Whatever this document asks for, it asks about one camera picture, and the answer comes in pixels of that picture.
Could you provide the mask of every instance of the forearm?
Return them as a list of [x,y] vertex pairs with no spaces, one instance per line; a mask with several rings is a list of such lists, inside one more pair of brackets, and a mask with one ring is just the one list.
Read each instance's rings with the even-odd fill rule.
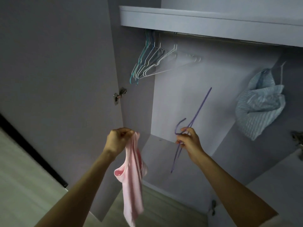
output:
[[104,151],[81,179],[47,212],[36,227],[83,226],[113,157]]
[[199,167],[237,226],[257,227],[277,215],[266,202],[230,176],[206,153],[201,153]]

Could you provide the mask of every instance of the person's right arm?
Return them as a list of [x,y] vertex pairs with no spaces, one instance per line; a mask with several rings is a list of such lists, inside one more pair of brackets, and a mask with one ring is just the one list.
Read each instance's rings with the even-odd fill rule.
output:
[[266,202],[230,176],[203,151],[194,129],[185,127],[181,130],[188,131],[190,135],[177,135],[176,143],[181,143],[191,160],[202,170],[238,227],[259,227],[278,215]]

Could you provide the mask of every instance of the pink shirt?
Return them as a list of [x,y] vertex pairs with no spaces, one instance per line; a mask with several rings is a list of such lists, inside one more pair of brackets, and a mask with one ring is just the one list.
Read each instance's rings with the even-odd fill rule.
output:
[[122,182],[124,217],[129,226],[135,226],[135,220],[143,213],[142,177],[147,174],[147,166],[141,159],[137,147],[140,134],[135,132],[127,142],[125,162],[114,174]]

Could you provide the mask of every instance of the person's left arm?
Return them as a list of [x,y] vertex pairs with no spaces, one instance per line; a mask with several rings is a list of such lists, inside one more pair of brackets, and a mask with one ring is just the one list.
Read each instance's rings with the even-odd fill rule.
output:
[[81,179],[44,215],[35,227],[82,227],[109,165],[134,134],[128,128],[112,130],[103,152]]

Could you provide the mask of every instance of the closet rod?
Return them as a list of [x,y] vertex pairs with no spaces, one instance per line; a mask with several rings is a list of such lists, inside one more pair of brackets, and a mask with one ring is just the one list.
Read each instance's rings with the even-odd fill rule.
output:
[[237,40],[237,39],[218,38],[218,37],[203,36],[203,35],[196,35],[196,34],[175,33],[175,32],[170,32],[170,31],[156,30],[156,32],[164,33],[164,34],[171,34],[171,35],[178,35],[178,36],[183,36],[183,37],[203,38],[203,39],[209,39],[209,40],[214,40],[214,41],[223,41],[223,42],[238,43],[238,44],[267,45],[267,46],[283,47],[283,48],[295,47],[295,46],[289,46],[289,45],[271,44],[271,43],[255,42],[255,41],[243,41],[243,40]]

